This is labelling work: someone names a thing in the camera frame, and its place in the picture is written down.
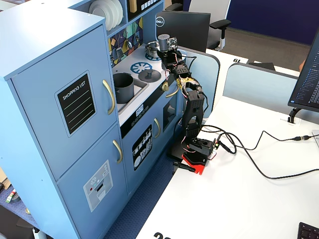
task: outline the white desk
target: white desk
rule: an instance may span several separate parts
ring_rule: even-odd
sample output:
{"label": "white desk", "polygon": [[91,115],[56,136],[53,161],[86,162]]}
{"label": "white desk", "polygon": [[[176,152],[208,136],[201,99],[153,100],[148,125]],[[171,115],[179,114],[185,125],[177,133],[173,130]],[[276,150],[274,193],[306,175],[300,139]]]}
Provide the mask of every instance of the white desk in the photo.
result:
{"label": "white desk", "polygon": [[214,109],[217,102],[223,95],[229,67],[236,62],[247,63],[248,59],[239,57],[239,56],[230,55],[223,52],[219,52],[219,51],[210,50],[210,49],[206,49],[206,53],[216,56],[220,62],[220,70],[219,70],[219,76],[218,76],[215,99],[214,99],[214,107],[213,107]]}
{"label": "white desk", "polygon": [[[222,97],[207,124],[236,134],[254,147],[262,130],[281,139],[311,135],[319,125],[291,125],[287,116]],[[200,138],[213,140],[214,133]],[[319,168],[319,148],[312,138],[278,142],[263,136],[251,152],[268,176]],[[267,180],[241,149],[237,155],[219,148],[203,174],[178,169],[137,239],[159,232],[171,239],[294,239],[298,224],[319,227],[319,172],[279,181]]]}

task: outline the desk divider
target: desk divider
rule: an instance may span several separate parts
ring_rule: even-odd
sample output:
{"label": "desk divider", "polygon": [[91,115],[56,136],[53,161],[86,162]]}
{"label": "desk divider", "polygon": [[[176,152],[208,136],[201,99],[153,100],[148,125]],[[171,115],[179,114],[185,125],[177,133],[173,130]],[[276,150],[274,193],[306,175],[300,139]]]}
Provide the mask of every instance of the desk divider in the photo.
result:
{"label": "desk divider", "polygon": [[[276,71],[235,63],[229,69],[223,96],[287,114],[297,77]],[[302,110],[297,118],[319,124],[319,113]]]}

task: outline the white plate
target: white plate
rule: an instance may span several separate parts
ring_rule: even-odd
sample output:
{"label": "white plate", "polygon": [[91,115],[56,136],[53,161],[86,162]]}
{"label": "white plate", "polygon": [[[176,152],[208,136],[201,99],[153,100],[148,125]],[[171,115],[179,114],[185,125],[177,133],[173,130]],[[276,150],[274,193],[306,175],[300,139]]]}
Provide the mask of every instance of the white plate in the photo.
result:
{"label": "white plate", "polygon": [[112,2],[114,2],[116,8],[118,9],[119,20],[118,20],[117,25],[120,25],[120,23],[121,23],[121,21],[123,19],[123,8],[122,8],[122,5],[121,5],[119,0],[112,0]]}
{"label": "white plate", "polygon": [[118,9],[115,6],[114,2],[111,0],[104,0],[106,4],[109,6],[109,9],[112,11],[113,14],[113,22],[112,22],[112,28],[116,27],[118,21],[119,21],[119,13]]}
{"label": "white plate", "polygon": [[113,13],[111,12],[109,6],[106,4],[104,0],[96,0],[92,2],[89,8],[89,13],[93,15],[98,15],[105,17],[105,27],[106,30],[109,31],[113,26]]}

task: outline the office chair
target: office chair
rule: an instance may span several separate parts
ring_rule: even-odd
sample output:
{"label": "office chair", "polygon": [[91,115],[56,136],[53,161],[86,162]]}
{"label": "office chair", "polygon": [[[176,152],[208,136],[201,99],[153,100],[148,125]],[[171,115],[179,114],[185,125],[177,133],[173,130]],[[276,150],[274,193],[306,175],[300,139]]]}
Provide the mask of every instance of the office chair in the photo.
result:
{"label": "office chair", "polygon": [[[220,51],[225,46],[225,30],[231,24],[227,20],[228,9],[231,0],[192,0],[190,2],[190,12],[210,13],[209,32],[207,48]],[[182,11],[183,5],[175,3],[167,7],[167,11]]]}

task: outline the computer monitor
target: computer monitor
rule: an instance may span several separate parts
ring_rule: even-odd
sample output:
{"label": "computer monitor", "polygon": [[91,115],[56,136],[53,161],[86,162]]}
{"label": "computer monitor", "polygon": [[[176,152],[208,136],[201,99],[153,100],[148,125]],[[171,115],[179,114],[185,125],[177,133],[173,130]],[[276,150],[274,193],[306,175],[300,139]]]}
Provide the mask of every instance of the computer monitor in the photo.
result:
{"label": "computer monitor", "polygon": [[288,106],[319,112],[319,31],[297,80]]}
{"label": "computer monitor", "polygon": [[157,14],[157,36],[177,38],[179,46],[206,52],[210,13],[162,11]]}

